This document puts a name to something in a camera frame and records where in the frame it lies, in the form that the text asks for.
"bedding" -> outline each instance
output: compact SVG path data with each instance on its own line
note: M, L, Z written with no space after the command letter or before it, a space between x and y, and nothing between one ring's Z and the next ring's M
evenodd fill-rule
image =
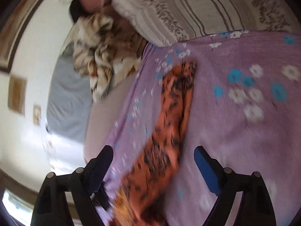
M114 200L154 130L161 111L162 77L174 65L197 64L194 96L179 171L162 201L169 225L202 225L216 196L194 162L202 145L223 167L237 173L260 171L277 225L288 225L301 206L300 70L301 36L287 32L234 31L212 34L172 47L148 44L142 66L103 144L114 149L105 177ZM85 145L85 159L103 144ZM238 210L239 200L234 208ZM112 211L97 209L108 225ZM230 214L228 225L234 222Z
M139 68L137 55L143 38L111 6L88 18L79 18L74 38L74 69L89 74L94 102L102 101L115 87Z
M59 56L52 75L47 130L83 144L92 105L90 81L73 69L73 43Z
M111 225L166 225L160 213L149 207L179 169L194 78L193 62L176 65L163 77L157 124L131 171L121 181Z
M103 148L103 141L114 127L119 110L136 78L136 73L126 78L102 102L93 103L88 121L85 146ZM94 157L94 150L84 149L85 157Z
M111 4L157 46L239 29L301 33L284 0L81 0L89 13Z

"picture frame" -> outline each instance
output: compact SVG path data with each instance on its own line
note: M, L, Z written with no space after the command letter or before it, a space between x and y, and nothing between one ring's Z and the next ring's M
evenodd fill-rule
M20 39L43 0L13 0L0 17L0 71L10 73Z

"gray mattress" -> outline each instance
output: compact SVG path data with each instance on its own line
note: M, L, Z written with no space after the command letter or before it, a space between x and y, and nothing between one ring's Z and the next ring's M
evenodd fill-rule
M47 131L84 143L92 105L88 76L73 69L73 44L58 58L52 76L47 106Z

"dark fabric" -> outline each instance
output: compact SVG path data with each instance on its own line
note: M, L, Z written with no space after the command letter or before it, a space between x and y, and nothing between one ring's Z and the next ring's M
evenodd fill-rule
M0 225L1 226L17 226L11 216L8 214L4 204L0 201Z
M74 23L76 23L81 16L88 17L91 15L82 7L80 0L72 1L72 3L70 4L69 12Z

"purple blanket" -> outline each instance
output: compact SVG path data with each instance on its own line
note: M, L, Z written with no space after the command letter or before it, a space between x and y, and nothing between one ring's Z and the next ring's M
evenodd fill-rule
M164 199L168 224L202 225L216 201L194 162L194 149L202 145L223 167L242 174L260 171L277 225L288 225L301 206L300 59L301 37L284 32L235 31L165 48L149 44L104 143L114 148L105 177L108 195L114 198L154 128L162 76L173 65L193 60L197 71L188 131L180 169ZM87 149L95 156L100 151ZM233 212L238 206L239 196ZM234 219L231 213L228 223Z

